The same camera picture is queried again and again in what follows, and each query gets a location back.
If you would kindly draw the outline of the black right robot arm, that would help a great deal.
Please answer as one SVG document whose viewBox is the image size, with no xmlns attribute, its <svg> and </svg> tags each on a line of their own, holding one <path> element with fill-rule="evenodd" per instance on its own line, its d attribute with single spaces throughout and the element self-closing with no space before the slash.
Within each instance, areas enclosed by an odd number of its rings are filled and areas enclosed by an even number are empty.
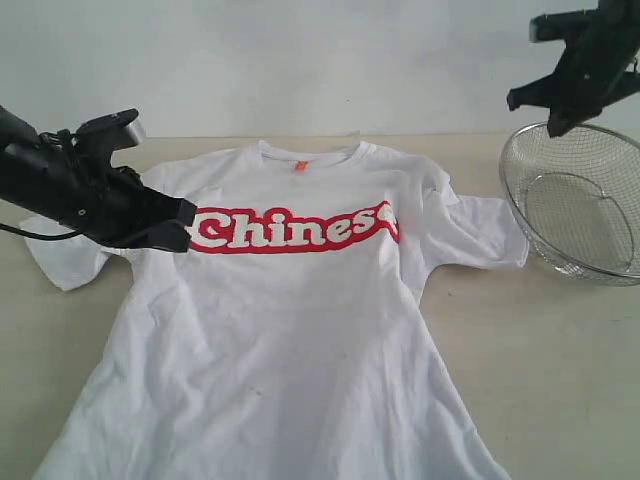
<svg viewBox="0 0 640 480">
<path fill-rule="evenodd" d="M 561 40 L 554 70 L 506 96 L 511 111 L 549 110 L 547 132 L 556 138 L 639 92 L 639 3 L 600 1 L 594 9 L 543 14 L 529 23 L 530 41 Z"/>
</svg>

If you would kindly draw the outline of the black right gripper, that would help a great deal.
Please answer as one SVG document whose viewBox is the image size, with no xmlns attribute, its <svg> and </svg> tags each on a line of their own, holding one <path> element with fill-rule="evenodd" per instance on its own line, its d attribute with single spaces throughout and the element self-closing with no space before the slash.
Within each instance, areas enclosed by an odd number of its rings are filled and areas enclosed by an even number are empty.
<svg viewBox="0 0 640 480">
<path fill-rule="evenodd" d="M 548 135 L 562 137 L 630 96 L 629 66 L 628 29 L 588 29 L 582 43 L 565 43 L 551 75 L 510 89 L 506 102 L 550 110 Z"/>
</svg>

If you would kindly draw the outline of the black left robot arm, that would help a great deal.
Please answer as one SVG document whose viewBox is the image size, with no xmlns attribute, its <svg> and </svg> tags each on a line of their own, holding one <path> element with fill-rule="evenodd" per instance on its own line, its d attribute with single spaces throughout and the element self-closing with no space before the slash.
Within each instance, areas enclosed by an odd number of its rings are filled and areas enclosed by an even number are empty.
<svg viewBox="0 0 640 480">
<path fill-rule="evenodd" d="M 143 141 L 138 118 L 132 108 L 88 120 L 76 131 L 37 132 L 3 109 L 2 200 L 67 231 L 41 234 L 9 225 L 2 230 L 41 241 L 85 236 L 109 248 L 187 252 L 196 206 L 144 185 L 134 169 L 111 163 L 114 152 Z"/>
</svg>

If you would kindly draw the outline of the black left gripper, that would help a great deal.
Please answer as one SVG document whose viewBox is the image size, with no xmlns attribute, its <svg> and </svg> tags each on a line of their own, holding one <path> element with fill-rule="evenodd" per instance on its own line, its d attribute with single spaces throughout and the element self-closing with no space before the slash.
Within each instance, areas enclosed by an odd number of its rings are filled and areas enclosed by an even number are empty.
<svg viewBox="0 0 640 480">
<path fill-rule="evenodd" d="M 104 182 L 89 189 L 88 205 L 65 214 L 59 221 L 106 246 L 186 253 L 197 206 L 142 183 L 130 167 L 110 169 Z"/>
</svg>

